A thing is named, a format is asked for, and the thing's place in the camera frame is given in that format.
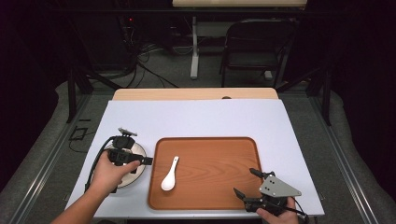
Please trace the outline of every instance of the dark background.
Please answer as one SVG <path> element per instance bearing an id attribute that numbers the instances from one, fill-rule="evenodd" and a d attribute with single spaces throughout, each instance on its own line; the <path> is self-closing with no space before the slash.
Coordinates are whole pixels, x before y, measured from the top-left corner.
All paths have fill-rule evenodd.
<path id="1" fill-rule="evenodd" d="M 47 2 L 63 7 L 92 4 L 87 0 Z M 151 7 L 171 6 L 170 1 L 151 3 Z M 95 4 L 114 7 L 113 1 Z M 301 19 L 284 78 L 293 80 L 321 65 L 333 52 L 332 38 L 337 34 L 348 40 L 342 50 L 335 51 L 332 90 L 344 101 L 356 149 L 395 199 L 396 6 L 390 0 L 312 0 L 306 10 L 345 8 L 354 13 L 353 20 Z M 31 0 L 2 1 L 0 10 L 2 189 L 49 121 L 57 105 L 55 88 L 66 81 L 70 60 L 99 70 L 125 69 L 130 65 L 131 49 L 122 41 L 120 21 L 114 17 L 79 16 L 72 24 L 65 17 L 43 14 Z M 172 46 L 173 31 L 168 25 L 177 20 L 153 17 L 137 22 L 144 25 L 143 32 L 153 42 L 168 49 Z M 343 25 L 347 32 L 340 28 Z M 89 29 L 78 36 L 76 27 Z M 63 38 L 55 38 L 54 32 Z M 183 27 L 179 26 L 179 32 L 184 32 Z M 96 51 L 95 46 L 102 46 L 103 51 Z"/>

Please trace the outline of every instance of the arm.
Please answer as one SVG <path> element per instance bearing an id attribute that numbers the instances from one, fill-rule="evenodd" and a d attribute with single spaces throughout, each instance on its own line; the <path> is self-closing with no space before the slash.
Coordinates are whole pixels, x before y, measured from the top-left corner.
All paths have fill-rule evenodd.
<path id="1" fill-rule="evenodd" d="M 124 166 L 115 166 L 105 151 L 95 167 L 91 186 L 52 223 L 90 223 L 99 205 L 121 183 L 122 177 L 139 165 L 139 161 L 132 161 Z"/>
<path id="2" fill-rule="evenodd" d="M 295 201 L 291 197 L 288 198 L 287 207 L 292 209 L 296 208 Z M 291 211 L 286 211 L 278 217 L 262 208 L 257 209 L 256 213 L 270 224 L 298 224 L 297 214 Z"/>

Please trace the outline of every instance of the table leg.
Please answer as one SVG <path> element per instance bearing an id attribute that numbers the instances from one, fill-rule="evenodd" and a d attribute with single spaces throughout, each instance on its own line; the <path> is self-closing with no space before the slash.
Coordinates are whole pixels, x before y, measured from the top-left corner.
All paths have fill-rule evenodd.
<path id="1" fill-rule="evenodd" d="M 192 17 L 192 62 L 191 62 L 191 79 L 198 78 L 198 40 L 197 40 L 197 20 Z"/>

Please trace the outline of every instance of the wooden table edge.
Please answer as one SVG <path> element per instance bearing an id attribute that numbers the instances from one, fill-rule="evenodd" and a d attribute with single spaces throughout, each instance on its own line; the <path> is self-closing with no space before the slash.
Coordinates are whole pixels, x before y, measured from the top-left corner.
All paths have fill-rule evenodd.
<path id="1" fill-rule="evenodd" d="M 176 89 L 119 89 L 114 101 L 132 100 L 214 100 L 279 99 L 273 88 L 176 88 Z"/>

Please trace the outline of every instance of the wrist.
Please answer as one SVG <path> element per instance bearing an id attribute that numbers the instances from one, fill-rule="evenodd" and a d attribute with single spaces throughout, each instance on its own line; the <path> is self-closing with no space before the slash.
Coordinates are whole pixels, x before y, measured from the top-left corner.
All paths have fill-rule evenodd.
<path id="1" fill-rule="evenodd" d="M 93 199 L 103 201 L 109 193 L 106 192 L 103 188 L 97 188 L 95 185 L 93 185 L 88 188 L 85 194 Z"/>

